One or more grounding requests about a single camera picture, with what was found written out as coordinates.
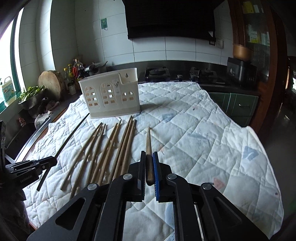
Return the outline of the metal bowl of greens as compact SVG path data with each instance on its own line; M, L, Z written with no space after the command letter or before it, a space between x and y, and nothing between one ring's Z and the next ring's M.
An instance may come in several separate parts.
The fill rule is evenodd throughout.
M20 94L20 102L18 104L23 109L29 110L43 99L45 92L46 87L44 85L29 87L27 91Z

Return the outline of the white detergent jug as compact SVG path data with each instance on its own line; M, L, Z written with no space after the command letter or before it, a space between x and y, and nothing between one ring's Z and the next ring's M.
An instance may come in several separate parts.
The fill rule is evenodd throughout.
M16 100L16 91L14 82L10 76L1 81L1 91L4 98L5 106L9 106Z

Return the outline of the white quilted cloth mat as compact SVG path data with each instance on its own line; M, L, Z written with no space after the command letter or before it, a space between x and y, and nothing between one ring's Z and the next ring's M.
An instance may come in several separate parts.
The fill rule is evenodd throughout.
M142 110L135 115L136 127L128 163L139 161L145 150L148 127L152 150L159 160L189 183L211 183L267 237L277 233L284 210L281 193L267 153L255 131L239 126L193 82L144 83L138 88ZM55 156L63 142L88 114L83 97L48 126L29 159ZM116 123L124 131L129 116L83 121L58 156L40 191L35 182L24 189L30 223L40 227L70 199L79 172L72 162L96 127L103 123L108 138Z

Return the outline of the white small jar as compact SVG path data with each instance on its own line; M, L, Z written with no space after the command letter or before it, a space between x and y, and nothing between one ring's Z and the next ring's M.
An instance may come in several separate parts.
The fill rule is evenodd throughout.
M76 94L76 87L75 87L75 83L74 82L69 82L67 84L67 86L68 86L68 90L69 90L69 94L70 95Z

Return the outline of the round wooden cutting board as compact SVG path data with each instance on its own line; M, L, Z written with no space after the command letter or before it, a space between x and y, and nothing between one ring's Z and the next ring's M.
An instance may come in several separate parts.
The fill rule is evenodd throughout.
M43 71L38 78L38 86L44 86L48 95L55 100L63 100L66 96L64 79L56 70Z

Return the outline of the yellow label oil bottle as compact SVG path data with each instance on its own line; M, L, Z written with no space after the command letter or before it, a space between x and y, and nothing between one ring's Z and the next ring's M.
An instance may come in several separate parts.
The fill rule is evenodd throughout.
M76 79L84 78L84 66L79 59L74 59L73 74Z

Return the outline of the cream plastic utensil holder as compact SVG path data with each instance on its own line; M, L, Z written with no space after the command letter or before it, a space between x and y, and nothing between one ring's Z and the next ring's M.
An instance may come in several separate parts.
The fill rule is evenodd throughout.
M136 68L115 70L79 81L92 118L106 118L140 111Z

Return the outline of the green cabinet drawers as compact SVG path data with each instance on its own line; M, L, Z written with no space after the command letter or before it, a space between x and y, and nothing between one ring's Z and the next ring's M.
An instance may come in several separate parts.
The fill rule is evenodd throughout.
M241 127L250 124L259 100L258 96L239 93L209 92L209 95Z

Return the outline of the silver pressure cooker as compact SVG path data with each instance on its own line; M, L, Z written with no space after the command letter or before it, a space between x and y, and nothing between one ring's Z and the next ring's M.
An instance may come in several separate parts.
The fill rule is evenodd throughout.
M107 71L107 61L105 63L97 62L97 63L92 63L88 67L85 68L85 72L88 76L100 74L100 73L105 73Z

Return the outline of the black gas stove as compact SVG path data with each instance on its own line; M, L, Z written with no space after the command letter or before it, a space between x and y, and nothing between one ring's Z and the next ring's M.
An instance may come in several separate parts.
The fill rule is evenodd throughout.
M144 82L182 82L215 83L218 76L215 71L199 70L191 67L190 70L169 70L168 68L147 68L144 73Z

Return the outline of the black box appliance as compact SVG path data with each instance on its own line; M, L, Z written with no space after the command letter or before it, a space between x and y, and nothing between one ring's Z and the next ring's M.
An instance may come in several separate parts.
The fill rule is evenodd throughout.
M228 57L227 75L239 82L254 81L257 74L257 67L250 62Z

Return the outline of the copper coloured pot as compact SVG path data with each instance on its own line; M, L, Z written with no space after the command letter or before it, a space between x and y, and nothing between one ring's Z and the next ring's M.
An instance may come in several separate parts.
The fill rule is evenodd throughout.
M253 51L243 45L233 44L233 57L241 61L250 61Z

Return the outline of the black range hood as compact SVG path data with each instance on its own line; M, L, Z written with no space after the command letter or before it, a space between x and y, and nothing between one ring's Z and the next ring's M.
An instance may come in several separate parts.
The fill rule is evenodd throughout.
M222 1L126 0L128 39L184 37L214 42L214 10Z

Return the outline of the green wall hook sticker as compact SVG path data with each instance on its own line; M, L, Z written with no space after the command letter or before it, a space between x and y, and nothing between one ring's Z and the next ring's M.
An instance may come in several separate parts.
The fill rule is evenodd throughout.
M103 30L107 30L107 28L108 28L108 25L107 25L107 18L103 18L103 19L101 19L101 20L100 20L100 24L101 24L101 28L102 28Z

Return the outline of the wall power socket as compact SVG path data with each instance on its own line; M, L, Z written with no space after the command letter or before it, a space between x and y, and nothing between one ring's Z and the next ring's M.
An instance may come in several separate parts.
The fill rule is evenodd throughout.
M217 40L216 40L216 43L215 43L215 46L216 46L217 48L219 48L219 49L223 49L223 47L224 47L224 42L223 42L223 40L222 40L222 39L217 39Z

